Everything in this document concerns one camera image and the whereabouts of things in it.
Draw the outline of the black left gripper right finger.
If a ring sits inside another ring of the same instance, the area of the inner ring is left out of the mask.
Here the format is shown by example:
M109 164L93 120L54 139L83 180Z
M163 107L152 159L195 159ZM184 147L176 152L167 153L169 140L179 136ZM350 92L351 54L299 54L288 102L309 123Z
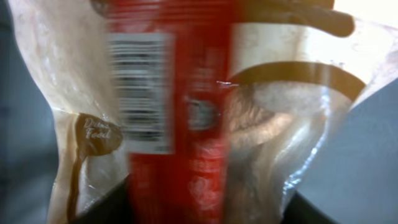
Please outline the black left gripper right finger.
M336 224L298 192L285 209L281 224Z

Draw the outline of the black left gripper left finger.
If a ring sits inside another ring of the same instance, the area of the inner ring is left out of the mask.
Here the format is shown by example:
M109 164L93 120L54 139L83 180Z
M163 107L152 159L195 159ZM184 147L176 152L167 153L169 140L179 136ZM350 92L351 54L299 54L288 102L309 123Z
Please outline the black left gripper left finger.
M132 224L134 212L129 203L126 177L105 198L101 199L86 213L71 221L71 224Z

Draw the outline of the beige brown snack bag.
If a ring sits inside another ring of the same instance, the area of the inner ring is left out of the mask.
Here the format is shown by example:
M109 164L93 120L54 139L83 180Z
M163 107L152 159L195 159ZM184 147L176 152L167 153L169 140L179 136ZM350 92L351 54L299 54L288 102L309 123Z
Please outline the beige brown snack bag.
M55 120L47 220L70 223L130 166L109 54L111 1L9 1L17 46ZM377 77L397 28L357 1L232 1L221 223L279 223L330 134Z

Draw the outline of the red snack stick packet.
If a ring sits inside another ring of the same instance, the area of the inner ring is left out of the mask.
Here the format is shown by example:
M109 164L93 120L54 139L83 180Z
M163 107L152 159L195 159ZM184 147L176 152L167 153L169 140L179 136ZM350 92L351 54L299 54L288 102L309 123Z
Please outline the red snack stick packet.
M232 1L113 0L109 54L134 223L221 223Z

